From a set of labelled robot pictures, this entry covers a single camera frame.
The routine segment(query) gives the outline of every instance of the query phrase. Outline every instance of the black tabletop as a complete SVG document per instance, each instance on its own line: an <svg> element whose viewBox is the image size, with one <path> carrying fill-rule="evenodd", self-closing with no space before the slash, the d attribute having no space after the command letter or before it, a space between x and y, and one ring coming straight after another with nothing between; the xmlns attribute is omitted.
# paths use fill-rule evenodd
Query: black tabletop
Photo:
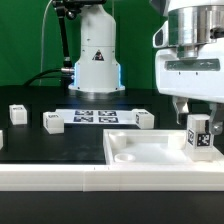
<svg viewBox="0 0 224 224"><path fill-rule="evenodd" d="M50 135L43 127L43 113L56 109L132 110L146 109L156 116L156 127L176 125L169 98L156 91L129 90L112 100L89 101L69 96L59 87L0 88L0 128L4 147L0 163L15 164L105 164L104 129L138 129L136 125L65 125L63 134ZM27 125L12 125L9 105L23 104L28 111Z"/></svg>

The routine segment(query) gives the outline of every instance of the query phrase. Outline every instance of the blue led light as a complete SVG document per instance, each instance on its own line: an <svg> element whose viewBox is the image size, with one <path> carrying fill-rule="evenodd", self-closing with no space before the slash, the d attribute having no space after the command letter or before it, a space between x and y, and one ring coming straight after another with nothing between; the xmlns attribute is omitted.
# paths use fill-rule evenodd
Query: blue led light
<svg viewBox="0 0 224 224"><path fill-rule="evenodd" d="M121 86L121 65L119 65L119 87Z"/></svg>
<svg viewBox="0 0 224 224"><path fill-rule="evenodd" d="M77 63L75 63L74 70L75 70L75 72L74 72L74 83L73 83L73 85L74 85L74 86L76 86L76 77L77 77Z"/></svg>

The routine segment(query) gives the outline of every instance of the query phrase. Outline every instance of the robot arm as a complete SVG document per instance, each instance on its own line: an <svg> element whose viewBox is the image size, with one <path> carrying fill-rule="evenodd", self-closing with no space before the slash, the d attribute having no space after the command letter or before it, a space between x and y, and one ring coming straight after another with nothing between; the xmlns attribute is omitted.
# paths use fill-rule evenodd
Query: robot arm
<svg viewBox="0 0 224 224"><path fill-rule="evenodd" d="M170 0L150 0L149 1L152 7L161 15L168 15L168 7L170 4Z"/></svg>
<svg viewBox="0 0 224 224"><path fill-rule="evenodd" d="M211 102L209 131L221 134L224 120L224 1L151 0L168 20L153 37L156 82L172 95L178 123L187 117L187 99Z"/></svg>

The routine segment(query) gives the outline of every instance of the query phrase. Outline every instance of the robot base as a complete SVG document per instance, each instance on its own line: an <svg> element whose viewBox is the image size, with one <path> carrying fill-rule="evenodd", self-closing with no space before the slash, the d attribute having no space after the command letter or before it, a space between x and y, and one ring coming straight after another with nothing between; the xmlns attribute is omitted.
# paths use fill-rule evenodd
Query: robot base
<svg viewBox="0 0 224 224"><path fill-rule="evenodd" d="M89 100L108 100L115 97L125 96L125 88L120 88L113 92L86 92L69 86L69 95Z"/></svg>

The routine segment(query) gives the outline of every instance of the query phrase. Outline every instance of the black cable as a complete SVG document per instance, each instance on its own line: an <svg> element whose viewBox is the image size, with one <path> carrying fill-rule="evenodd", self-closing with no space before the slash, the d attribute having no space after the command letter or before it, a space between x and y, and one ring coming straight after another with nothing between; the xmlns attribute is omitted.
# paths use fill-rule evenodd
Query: black cable
<svg viewBox="0 0 224 224"><path fill-rule="evenodd" d="M41 72L38 75L35 75L32 79L29 79L28 81L26 81L23 86L29 86L34 80L36 79L40 79L41 77L43 78L43 76L50 74L50 73L55 73L55 72L61 72L60 68L55 68L55 69L49 69L47 71Z"/></svg>

